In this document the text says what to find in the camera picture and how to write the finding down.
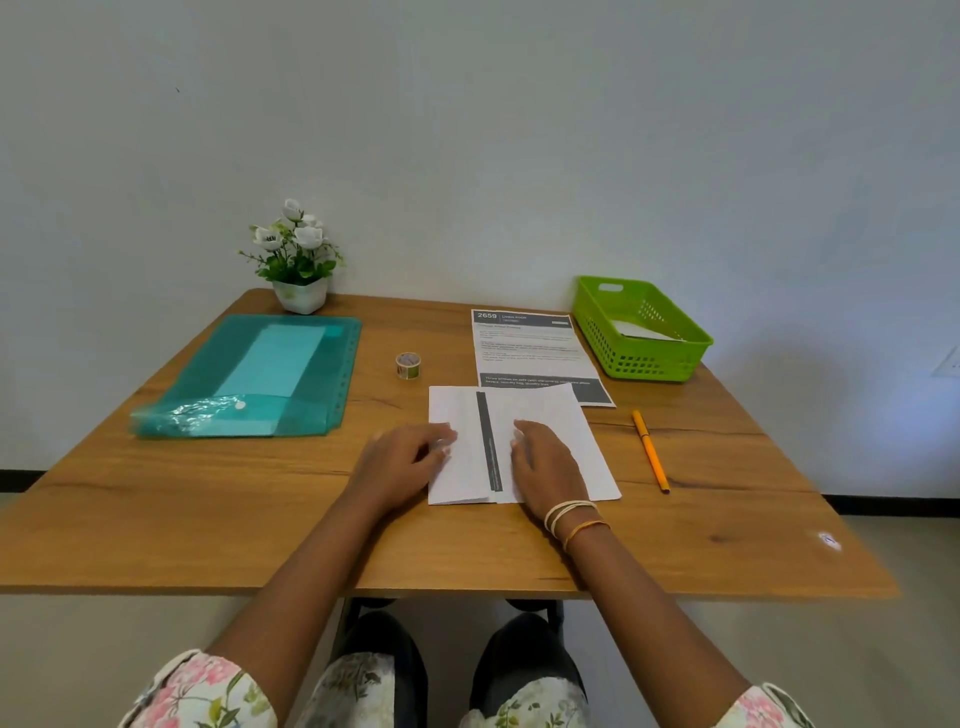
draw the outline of black baseboard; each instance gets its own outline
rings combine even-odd
[[[40,480],[46,471],[0,470],[0,493],[23,493]]]
[[[45,472],[0,470],[0,493],[23,493]],[[960,498],[824,495],[824,499],[841,516],[960,519]]]
[[[841,516],[909,516],[918,519],[960,519],[960,498],[828,496],[824,500]]]

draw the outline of yellow pen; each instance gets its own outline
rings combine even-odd
[[[670,483],[666,479],[666,473],[663,472],[663,465],[660,464],[660,459],[657,457],[657,451],[654,449],[653,440],[650,439],[650,432],[647,430],[647,425],[643,422],[639,410],[636,409],[634,410],[634,425],[636,425],[636,431],[640,434],[640,442],[643,443],[643,449],[647,451],[647,457],[650,458],[650,465],[654,469],[654,475],[657,477],[660,490],[664,493],[669,493]]]

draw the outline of tape roll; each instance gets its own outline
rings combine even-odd
[[[413,352],[404,352],[396,358],[396,375],[401,379],[416,379],[420,376],[420,357]]]

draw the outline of green plastic basket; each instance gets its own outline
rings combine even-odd
[[[706,331],[645,280],[580,276],[573,316],[604,372],[615,379],[687,381],[713,343]],[[614,321],[682,341],[624,336]]]

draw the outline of white flower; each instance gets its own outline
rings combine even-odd
[[[290,220],[291,222],[296,223],[298,220],[303,217],[303,207],[300,206],[300,203],[296,200],[284,200],[283,201],[283,216]]]
[[[324,231],[320,228],[297,228],[294,240],[306,251],[315,251],[324,243]]]
[[[266,228],[257,228],[253,231],[253,242],[259,245],[263,250],[272,253],[283,245],[283,238],[279,232],[267,230]]]

